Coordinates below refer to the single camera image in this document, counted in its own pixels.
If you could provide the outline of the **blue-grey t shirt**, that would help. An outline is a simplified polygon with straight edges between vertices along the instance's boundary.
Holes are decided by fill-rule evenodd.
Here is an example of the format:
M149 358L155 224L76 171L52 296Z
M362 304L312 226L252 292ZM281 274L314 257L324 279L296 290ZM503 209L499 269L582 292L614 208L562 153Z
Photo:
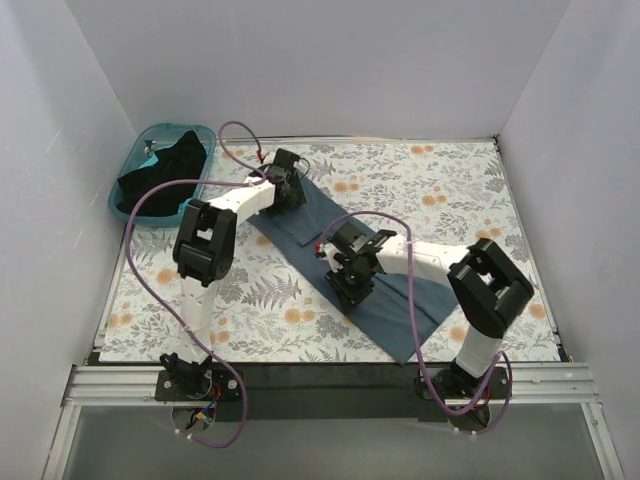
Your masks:
M315 245L329 224L347 212L327 197L310 180L301 180L306 203L277 214L260 213L248 221L274 246L322 296L348 317L374 344L398 362L406 362L414 352L409 317L407 260L401 260L404 273L375 271L373 257L356 260L351 266L332 272L324 259L315 258ZM398 240L395 236L379 235L356 218L334 226L328 235L329 245L338 238L350 244L360 237ZM414 278L414 305L419 341L424 343L454 311L458 301L446 285Z

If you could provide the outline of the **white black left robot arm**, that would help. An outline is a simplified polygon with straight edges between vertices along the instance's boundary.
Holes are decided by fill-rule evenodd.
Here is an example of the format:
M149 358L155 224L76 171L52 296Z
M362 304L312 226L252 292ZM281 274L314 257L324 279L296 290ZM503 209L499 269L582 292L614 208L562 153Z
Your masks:
M246 179L245 186L208 202L192 200L186 207L173 249L185 326L174 351L163 354L160 362L190 399L203 399L212 390L213 377L207 370L212 363L212 310L219 282L234 260L237 227L260 213L276 214L304 205L302 175L297 169L303 161L279 149L270 163Z

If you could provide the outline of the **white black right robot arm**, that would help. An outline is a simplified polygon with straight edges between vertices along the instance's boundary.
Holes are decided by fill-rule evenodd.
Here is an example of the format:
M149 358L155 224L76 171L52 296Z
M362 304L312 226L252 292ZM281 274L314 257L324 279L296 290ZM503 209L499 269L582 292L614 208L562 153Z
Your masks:
M526 276L492 240L438 245L409 240L392 230L369 235L347 222L315 256L329 264L326 280L347 308L362 303L374 289L377 274L410 274L454 292L469 330L450 366L454 389L475 397L489 384L487 371L513 321L534 289Z

